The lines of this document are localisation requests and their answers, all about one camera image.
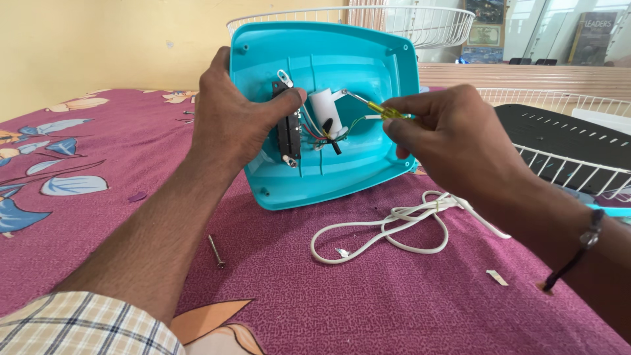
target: screwdriver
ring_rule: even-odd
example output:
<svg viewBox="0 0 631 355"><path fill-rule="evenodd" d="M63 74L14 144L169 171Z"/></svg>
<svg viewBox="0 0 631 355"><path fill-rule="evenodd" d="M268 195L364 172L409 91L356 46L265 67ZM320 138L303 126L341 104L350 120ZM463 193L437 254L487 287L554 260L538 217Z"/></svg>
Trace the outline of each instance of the screwdriver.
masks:
<svg viewBox="0 0 631 355"><path fill-rule="evenodd" d="M402 115L401 113L399 113L399 111L393 109L392 107L383 107L375 102L372 101L368 101L365 98L355 95L354 93L348 91L347 89L342 89L342 93L345 95L351 95L352 97L356 98L357 100L363 102L364 104L366 104L368 106L369 109L375 111L378 114L381 114L381 119L383 121L385 121L386 119L389 118L400 118L400 119L412 119L411 117L407 117ZM419 126L421 126L421 128L423 129L427 129L429 131L433 131L433 129L429 128L428 126L425 126L424 124L420 123L420 122L416 122Z"/></svg>

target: bracelet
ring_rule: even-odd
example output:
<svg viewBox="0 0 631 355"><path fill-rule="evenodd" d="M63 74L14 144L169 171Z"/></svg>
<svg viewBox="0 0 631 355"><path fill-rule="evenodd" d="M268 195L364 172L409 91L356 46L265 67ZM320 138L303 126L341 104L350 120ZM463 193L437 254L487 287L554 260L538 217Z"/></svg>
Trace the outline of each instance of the bracelet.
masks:
<svg viewBox="0 0 631 355"><path fill-rule="evenodd" d="M604 210L594 210L592 213L591 224L589 225L589 231L583 233L581 235L581 248L578 250L576 255L567 263L566 266L562 267L558 272L552 272L550 276L546 279L546 282L542 288L543 292L548 292L552 289L557 280L560 279L565 273L567 273L574 265L576 265L579 260L583 257L583 254L594 246L596 242L598 242L598 236L602 230L601 221L604 217Z"/></svg>

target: screw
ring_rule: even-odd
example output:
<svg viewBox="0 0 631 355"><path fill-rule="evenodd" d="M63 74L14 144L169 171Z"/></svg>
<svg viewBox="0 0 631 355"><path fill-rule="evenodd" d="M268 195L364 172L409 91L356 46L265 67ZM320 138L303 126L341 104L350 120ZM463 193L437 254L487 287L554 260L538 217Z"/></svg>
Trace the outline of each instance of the screw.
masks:
<svg viewBox="0 0 631 355"><path fill-rule="evenodd" d="M215 256L217 257L217 262L218 262L217 267L223 268L224 266L226 266L226 263L221 260L221 258L219 257L219 253L217 253L217 247L215 246L215 242L213 241L212 234L208 234L208 240L210 241L210 246L213 247L213 252L215 253Z"/></svg>

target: checkered fabric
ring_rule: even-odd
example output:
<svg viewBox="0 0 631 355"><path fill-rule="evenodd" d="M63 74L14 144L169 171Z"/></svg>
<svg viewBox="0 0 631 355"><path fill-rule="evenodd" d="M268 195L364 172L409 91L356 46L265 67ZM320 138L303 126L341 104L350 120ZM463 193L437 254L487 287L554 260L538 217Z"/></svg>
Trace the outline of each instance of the checkered fabric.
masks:
<svg viewBox="0 0 631 355"><path fill-rule="evenodd" d="M0 354L184 355L164 323L117 299L58 292L0 319Z"/></svg>

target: red wire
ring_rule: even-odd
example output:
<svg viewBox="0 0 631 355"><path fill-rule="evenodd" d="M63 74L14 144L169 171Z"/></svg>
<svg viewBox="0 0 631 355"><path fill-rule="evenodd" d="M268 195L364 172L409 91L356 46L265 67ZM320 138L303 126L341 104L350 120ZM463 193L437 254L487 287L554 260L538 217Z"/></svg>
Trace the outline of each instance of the red wire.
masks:
<svg viewBox="0 0 631 355"><path fill-rule="evenodd" d="M315 134L313 134L313 132L311 132L311 130L309 129L309 127L307 127L307 125L306 125L306 124L304 124L304 123L303 123L302 125L303 125L303 126L305 126L305 129L307 130L307 132L309 132L309 134L310 134L313 138L315 138L315 139L317 139L317 140L326 140L326 138L318 137L318 136L316 136Z"/></svg>

